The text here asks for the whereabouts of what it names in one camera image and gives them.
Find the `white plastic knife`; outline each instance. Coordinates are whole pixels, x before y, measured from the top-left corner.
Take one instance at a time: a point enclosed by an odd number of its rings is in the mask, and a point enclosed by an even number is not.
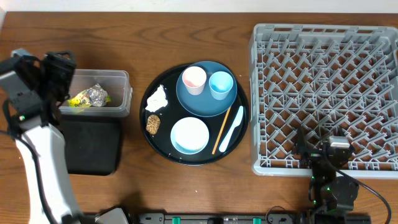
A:
[[[241,124],[242,118],[243,118],[243,106],[240,106],[238,112],[236,113],[234,122],[232,123],[223,142],[220,144],[220,147],[218,148],[220,152],[225,152],[226,148],[228,147],[229,141],[231,140],[232,133],[234,132],[234,129]]]

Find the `pink cup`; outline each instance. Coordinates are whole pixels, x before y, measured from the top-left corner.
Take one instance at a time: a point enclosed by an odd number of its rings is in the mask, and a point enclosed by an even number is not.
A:
[[[192,95],[199,95],[205,88],[207,75],[204,69],[192,66],[185,69],[182,73],[182,82]]]

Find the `dish rack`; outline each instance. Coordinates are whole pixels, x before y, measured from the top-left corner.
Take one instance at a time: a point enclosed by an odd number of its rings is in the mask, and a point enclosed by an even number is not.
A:
[[[313,147],[341,128],[355,152],[344,172],[398,178],[398,30],[258,24],[249,43],[252,170],[310,177],[291,154],[297,128]]]

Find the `brown cookie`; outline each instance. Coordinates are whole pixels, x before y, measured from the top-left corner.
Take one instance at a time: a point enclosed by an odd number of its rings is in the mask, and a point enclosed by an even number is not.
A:
[[[148,117],[148,121],[147,121],[147,127],[146,130],[150,133],[150,134],[156,134],[157,130],[159,129],[160,126],[160,119],[157,115],[150,115]]]

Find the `green strip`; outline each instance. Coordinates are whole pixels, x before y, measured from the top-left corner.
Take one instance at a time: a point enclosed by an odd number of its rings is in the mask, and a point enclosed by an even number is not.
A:
[[[173,217],[173,224],[180,224],[181,223],[181,218],[180,217]]]
[[[261,218],[253,218],[253,224],[261,224]]]

